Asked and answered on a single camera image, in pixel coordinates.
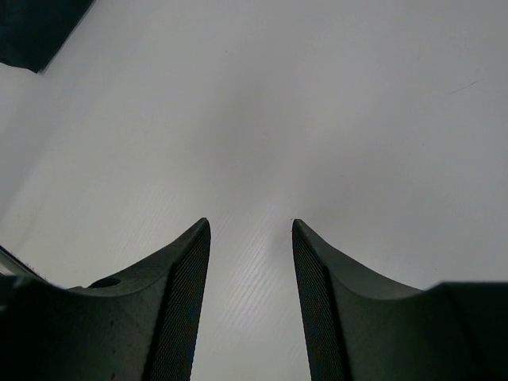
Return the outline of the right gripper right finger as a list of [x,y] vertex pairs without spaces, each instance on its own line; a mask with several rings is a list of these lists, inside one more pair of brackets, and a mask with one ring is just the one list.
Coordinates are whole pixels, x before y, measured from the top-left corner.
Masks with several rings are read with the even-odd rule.
[[345,255],[302,220],[292,248],[312,379],[506,379],[505,283],[421,291]]

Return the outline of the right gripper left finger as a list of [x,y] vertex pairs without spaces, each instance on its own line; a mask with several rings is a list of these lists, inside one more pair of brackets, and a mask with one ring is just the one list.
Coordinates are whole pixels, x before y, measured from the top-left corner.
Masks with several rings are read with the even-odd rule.
[[1,278],[4,380],[188,380],[210,258],[210,223],[92,283]]

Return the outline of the navy blue shorts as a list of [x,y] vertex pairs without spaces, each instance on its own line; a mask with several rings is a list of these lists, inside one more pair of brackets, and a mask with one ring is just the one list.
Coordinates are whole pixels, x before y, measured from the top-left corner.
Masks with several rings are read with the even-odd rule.
[[43,71],[92,6],[90,0],[1,2],[1,63]]

